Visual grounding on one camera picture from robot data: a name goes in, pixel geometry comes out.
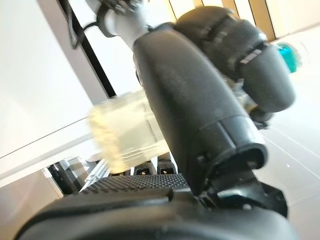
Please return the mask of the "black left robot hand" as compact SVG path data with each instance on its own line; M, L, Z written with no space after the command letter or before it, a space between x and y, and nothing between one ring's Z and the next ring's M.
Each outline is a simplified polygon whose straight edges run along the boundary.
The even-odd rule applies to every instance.
M290 70L277 47L249 21L233 17L231 10L197 7L178 18L173 28L219 70L259 130L295 102Z

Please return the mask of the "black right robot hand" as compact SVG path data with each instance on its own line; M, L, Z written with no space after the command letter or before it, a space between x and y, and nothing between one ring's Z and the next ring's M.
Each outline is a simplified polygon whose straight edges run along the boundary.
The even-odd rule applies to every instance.
M186 37L155 30L133 52L179 174L104 178L43 208L18 240L296 240L254 123Z

